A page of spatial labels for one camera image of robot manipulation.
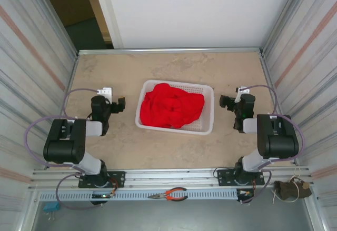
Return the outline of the white plastic mesh basket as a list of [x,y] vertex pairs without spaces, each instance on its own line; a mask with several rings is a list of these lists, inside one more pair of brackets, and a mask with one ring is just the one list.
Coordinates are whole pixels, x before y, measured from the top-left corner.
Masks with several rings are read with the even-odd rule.
[[[154,89],[155,85],[167,83],[172,87],[177,87],[189,93],[202,94],[205,99],[205,104],[202,113],[198,120],[184,125],[179,129],[176,128],[163,128],[163,127],[153,127],[146,126],[140,120],[141,104],[144,100],[145,94]],[[173,81],[161,81],[161,80],[147,80],[141,89],[137,109],[135,116],[135,123],[137,127],[150,130],[159,130],[164,132],[172,133],[183,133],[183,134],[193,134],[193,135],[208,135],[213,129],[214,123],[214,90],[212,87],[202,84],[193,83],[183,83],[183,82],[173,82]]]

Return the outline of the red t-shirt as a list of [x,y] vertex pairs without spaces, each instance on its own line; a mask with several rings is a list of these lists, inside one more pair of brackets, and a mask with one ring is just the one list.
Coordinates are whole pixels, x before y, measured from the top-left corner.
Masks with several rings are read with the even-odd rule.
[[205,105],[202,94],[188,93],[167,83],[145,94],[140,120],[145,126],[181,128],[200,118]]

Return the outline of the brown cloth bag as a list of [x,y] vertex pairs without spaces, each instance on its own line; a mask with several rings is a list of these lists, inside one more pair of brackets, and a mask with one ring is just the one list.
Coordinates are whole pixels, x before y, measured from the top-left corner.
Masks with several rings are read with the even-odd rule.
[[292,203],[298,199],[307,198],[312,195],[310,187],[304,189],[302,184],[305,181],[294,177],[288,182],[275,181],[274,182],[274,196],[281,201]]

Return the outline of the blue binder clip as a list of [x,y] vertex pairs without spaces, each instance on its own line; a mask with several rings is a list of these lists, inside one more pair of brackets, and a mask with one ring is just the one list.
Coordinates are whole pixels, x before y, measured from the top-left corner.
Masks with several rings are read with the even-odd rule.
[[47,214],[48,220],[54,220],[55,219],[55,212],[60,209],[59,202],[50,202],[47,203],[43,211]]

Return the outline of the aluminium rear frame bar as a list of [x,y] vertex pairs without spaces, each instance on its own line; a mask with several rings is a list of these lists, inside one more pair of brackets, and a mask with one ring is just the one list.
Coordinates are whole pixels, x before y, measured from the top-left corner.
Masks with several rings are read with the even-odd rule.
[[132,49],[88,49],[80,50],[82,55],[119,54],[178,54],[178,53],[259,53],[258,47],[210,47],[210,48],[132,48]]

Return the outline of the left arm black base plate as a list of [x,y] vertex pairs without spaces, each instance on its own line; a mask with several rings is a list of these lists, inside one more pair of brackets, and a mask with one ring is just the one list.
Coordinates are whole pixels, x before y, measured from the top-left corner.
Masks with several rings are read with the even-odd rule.
[[79,188],[123,188],[125,183],[124,171],[110,171],[106,174],[80,176]]

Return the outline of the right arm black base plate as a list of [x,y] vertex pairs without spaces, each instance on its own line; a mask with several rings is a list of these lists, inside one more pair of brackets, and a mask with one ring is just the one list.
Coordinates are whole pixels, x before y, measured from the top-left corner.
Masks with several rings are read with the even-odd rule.
[[264,176],[261,172],[252,173],[243,170],[220,169],[217,170],[219,186],[253,186],[264,185]]

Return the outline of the cream door frame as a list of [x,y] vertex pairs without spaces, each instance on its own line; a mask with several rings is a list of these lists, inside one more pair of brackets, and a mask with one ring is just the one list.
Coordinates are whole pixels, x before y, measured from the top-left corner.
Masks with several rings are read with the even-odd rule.
[[105,43],[114,49],[123,49],[120,29],[114,12],[112,0],[89,0]]

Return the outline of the aluminium mounting rail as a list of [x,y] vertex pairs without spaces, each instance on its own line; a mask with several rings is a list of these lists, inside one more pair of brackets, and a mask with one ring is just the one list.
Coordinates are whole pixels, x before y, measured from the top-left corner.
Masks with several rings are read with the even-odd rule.
[[[287,182],[292,176],[314,184],[309,168],[306,166],[268,166],[263,172],[264,180],[269,178],[269,186],[275,181]],[[73,174],[69,169],[35,170],[28,189],[52,190],[58,182],[67,175]],[[187,189],[208,189],[219,187],[215,177],[214,168],[190,168],[190,169],[126,169],[123,178],[117,182],[123,190],[137,189],[170,189],[172,187],[185,187]]]

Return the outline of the orange handled pliers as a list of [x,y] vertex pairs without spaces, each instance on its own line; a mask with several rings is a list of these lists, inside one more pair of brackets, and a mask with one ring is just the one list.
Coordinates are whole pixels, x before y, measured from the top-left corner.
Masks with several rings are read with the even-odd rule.
[[187,189],[184,188],[184,187],[175,187],[175,188],[172,188],[170,190],[167,190],[164,193],[151,195],[148,198],[150,198],[150,199],[166,199],[168,201],[173,201],[173,202],[181,202],[181,201],[184,201],[184,200],[188,199],[188,196],[172,197],[171,194],[173,192],[176,192],[176,191],[187,191]]

